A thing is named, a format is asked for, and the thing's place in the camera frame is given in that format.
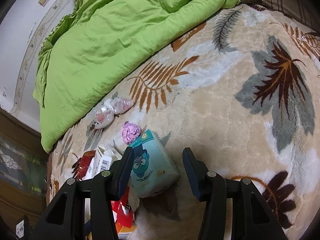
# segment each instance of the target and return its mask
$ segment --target cartoon character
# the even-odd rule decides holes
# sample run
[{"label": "cartoon character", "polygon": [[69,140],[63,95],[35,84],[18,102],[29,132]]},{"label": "cartoon character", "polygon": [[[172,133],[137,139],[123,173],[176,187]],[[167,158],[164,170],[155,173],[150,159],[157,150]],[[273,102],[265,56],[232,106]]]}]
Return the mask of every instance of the cartoon character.
[{"label": "cartoon character", "polygon": [[142,144],[134,147],[133,150],[134,163],[132,170],[139,178],[142,178],[149,166],[149,154],[146,149],[142,148]]}]

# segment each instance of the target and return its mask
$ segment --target blanket fold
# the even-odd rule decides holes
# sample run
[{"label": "blanket fold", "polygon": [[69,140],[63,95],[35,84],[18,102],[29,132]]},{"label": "blanket fold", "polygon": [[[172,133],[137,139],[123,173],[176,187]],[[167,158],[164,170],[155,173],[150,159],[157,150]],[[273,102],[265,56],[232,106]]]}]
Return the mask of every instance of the blanket fold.
[{"label": "blanket fold", "polygon": [[144,60],[239,0],[77,0],[39,53],[33,96],[53,144]]}]

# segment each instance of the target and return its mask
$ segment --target crumpled pink paper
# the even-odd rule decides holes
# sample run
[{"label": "crumpled pink paper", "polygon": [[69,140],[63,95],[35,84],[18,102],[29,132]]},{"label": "crumpled pink paper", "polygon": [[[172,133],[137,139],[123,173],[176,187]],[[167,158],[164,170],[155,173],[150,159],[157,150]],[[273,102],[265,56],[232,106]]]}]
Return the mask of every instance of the crumpled pink paper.
[{"label": "crumpled pink paper", "polygon": [[124,143],[130,144],[139,137],[141,128],[134,123],[125,122],[122,127],[121,133]]}]

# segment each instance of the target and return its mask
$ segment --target sticker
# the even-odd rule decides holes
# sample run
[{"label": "sticker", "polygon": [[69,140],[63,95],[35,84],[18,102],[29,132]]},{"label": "sticker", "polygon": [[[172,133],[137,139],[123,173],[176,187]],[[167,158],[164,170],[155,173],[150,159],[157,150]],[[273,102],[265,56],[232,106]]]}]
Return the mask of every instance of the sticker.
[{"label": "sticker", "polygon": [[16,235],[22,238],[24,235],[24,220],[22,220],[18,225],[16,225]]}]

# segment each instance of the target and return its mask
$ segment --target bed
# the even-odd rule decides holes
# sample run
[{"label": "bed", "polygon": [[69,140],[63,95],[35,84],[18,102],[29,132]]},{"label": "bed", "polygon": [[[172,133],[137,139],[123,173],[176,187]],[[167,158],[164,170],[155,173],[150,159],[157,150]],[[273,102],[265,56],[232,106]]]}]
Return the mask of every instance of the bed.
[{"label": "bed", "polygon": [[[120,130],[130,121],[158,134],[181,175],[161,195],[141,199],[131,239],[197,238],[204,204],[191,193],[185,147],[225,178],[249,177],[288,239],[300,239],[320,206],[320,43],[301,40],[319,23],[299,0],[295,8],[288,0],[242,1],[147,59],[60,138],[50,153],[47,203],[84,152],[102,142],[124,151]],[[44,38],[50,30],[41,31]],[[96,130],[95,109],[117,96],[134,107]]]}]

